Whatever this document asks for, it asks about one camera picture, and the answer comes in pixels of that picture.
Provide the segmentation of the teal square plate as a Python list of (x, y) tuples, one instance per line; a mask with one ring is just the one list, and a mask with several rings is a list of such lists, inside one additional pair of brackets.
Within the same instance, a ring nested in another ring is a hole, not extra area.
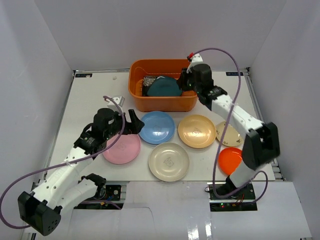
[(149, 88), (148, 97), (180, 97), (182, 90), (177, 85), (175, 78), (159, 75)]

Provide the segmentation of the pink round plate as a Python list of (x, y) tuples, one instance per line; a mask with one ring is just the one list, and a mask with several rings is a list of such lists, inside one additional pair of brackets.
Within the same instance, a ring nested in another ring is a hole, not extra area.
[(121, 135), (117, 142), (102, 153), (112, 164), (123, 165), (133, 161), (141, 150), (141, 140), (137, 134)]

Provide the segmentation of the blue round plate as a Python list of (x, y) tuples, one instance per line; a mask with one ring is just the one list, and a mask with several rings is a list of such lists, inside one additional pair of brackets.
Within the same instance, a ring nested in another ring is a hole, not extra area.
[(166, 143), (175, 134), (176, 125), (173, 118), (162, 111), (151, 111), (141, 118), (144, 127), (139, 133), (142, 140), (149, 144)]

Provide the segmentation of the black floral rectangular plate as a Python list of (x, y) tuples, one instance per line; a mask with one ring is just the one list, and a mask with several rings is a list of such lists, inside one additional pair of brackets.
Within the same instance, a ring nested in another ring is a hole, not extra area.
[(148, 96), (148, 91), (153, 84), (153, 82), (157, 79), (157, 76), (144, 76), (142, 81), (141, 92), (143, 97)]

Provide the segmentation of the cream round plate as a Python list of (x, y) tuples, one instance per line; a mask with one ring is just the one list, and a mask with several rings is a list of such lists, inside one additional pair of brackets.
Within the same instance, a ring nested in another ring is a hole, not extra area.
[(148, 157), (151, 173), (160, 181), (180, 181), (189, 171), (190, 158), (186, 150), (173, 142), (157, 145)]

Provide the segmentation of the tan round plate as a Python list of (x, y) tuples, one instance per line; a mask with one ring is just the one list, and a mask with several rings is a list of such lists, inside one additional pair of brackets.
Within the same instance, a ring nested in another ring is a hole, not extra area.
[(195, 149), (209, 147), (216, 139), (216, 126), (207, 117), (199, 114), (183, 118), (177, 128), (182, 142)]

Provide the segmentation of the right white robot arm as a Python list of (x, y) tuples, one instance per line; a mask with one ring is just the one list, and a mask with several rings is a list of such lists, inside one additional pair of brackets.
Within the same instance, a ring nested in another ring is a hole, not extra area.
[(200, 63), (191, 68), (183, 68), (177, 80), (183, 91), (194, 91), (201, 104), (219, 115), (231, 125), (244, 140), (242, 160), (225, 184), (212, 187), (218, 199), (238, 199), (263, 167), (280, 155), (278, 128), (273, 122), (264, 123), (256, 119), (240, 106), (221, 87), (214, 84), (209, 65)]

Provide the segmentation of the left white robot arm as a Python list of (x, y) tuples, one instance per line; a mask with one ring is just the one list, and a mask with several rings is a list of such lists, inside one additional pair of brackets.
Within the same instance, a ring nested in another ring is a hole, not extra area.
[(19, 195), (19, 215), (24, 222), (41, 235), (48, 236), (57, 228), (62, 214), (89, 198), (99, 200), (105, 196), (106, 179), (94, 173), (81, 176), (81, 172), (105, 150), (112, 137), (140, 133), (145, 124), (133, 109), (128, 113), (130, 121), (110, 108), (97, 111), (62, 165), (31, 193), (24, 191)]

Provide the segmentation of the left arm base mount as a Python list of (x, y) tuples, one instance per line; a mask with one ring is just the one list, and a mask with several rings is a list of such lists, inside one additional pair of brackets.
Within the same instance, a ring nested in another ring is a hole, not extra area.
[(98, 198), (89, 198), (77, 207), (85, 210), (121, 210), (123, 204), (121, 200), (121, 185), (107, 185), (105, 187), (104, 196)]

